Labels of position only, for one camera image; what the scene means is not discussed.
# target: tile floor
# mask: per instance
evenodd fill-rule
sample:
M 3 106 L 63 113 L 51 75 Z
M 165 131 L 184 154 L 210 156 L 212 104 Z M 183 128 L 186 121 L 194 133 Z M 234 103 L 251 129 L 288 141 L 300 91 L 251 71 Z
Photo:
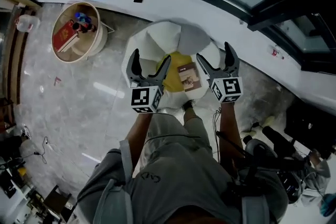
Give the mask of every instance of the tile floor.
M 56 184 L 62 191 L 76 196 L 88 180 L 95 159 L 101 160 L 125 138 L 136 113 L 130 108 L 130 89 L 120 65 L 127 38 L 148 23 L 101 10 L 102 20 L 114 27 L 115 33 L 109 34 L 101 53 L 87 61 L 66 64 L 56 59 L 50 40 L 61 9 L 60 4 L 45 4 L 37 13 L 41 25 L 28 36 L 21 78 L 22 103 L 15 109 L 17 129 L 26 124 L 33 136 L 33 140 L 21 146 L 22 156 L 36 150 L 42 153 L 44 137 L 48 137 L 47 164 L 43 164 L 40 156 L 26 159 L 32 182 L 43 196 Z M 244 96 L 235 105 L 239 130 L 249 129 L 253 122 L 275 115 L 274 128 L 283 131 L 285 110 L 295 97 L 244 63 L 240 65 L 240 75 L 244 81 Z M 54 84 L 56 77 L 61 81 Z M 99 84 L 111 90 L 104 92 L 97 87 Z M 217 108 L 218 103 L 210 91 L 195 106 L 214 152 L 212 116 Z M 167 112 L 182 120 L 182 111 Z

